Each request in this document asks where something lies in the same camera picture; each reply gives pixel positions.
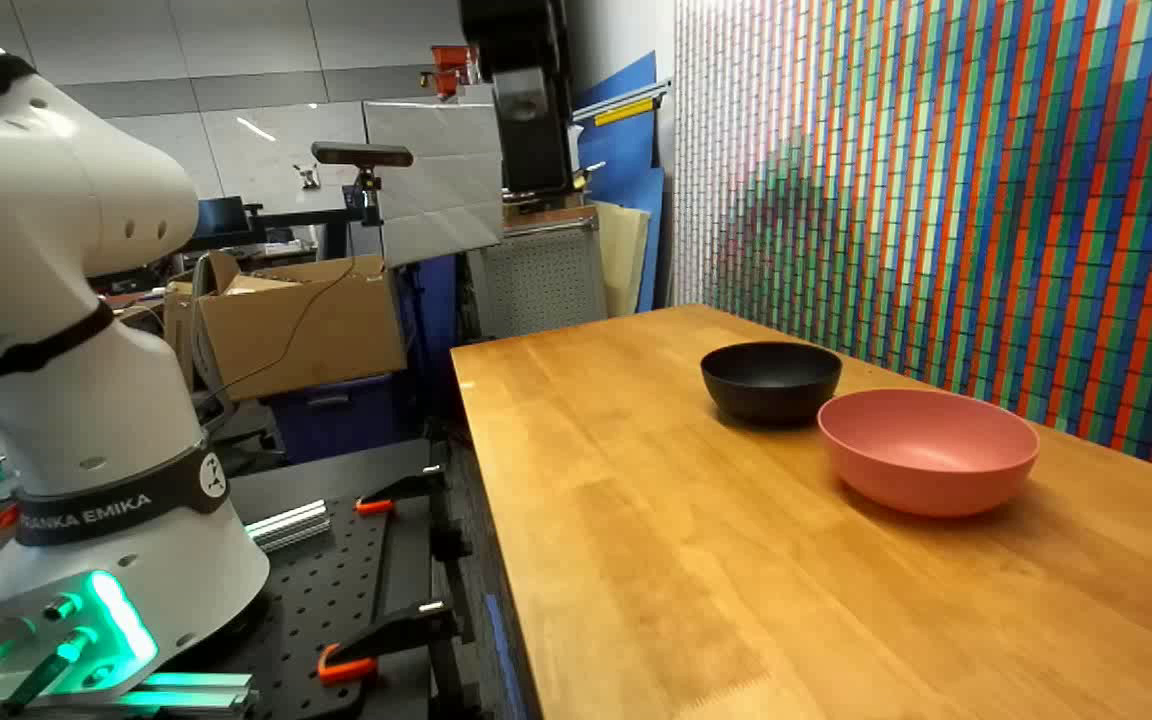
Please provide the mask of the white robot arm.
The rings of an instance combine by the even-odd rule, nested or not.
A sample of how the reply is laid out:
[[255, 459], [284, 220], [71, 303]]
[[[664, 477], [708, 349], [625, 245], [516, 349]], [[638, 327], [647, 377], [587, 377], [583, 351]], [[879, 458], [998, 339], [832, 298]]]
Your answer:
[[172, 155], [0, 47], [0, 714], [122, 698], [267, 580], [175, 351], [98, 294], [192, 234]]

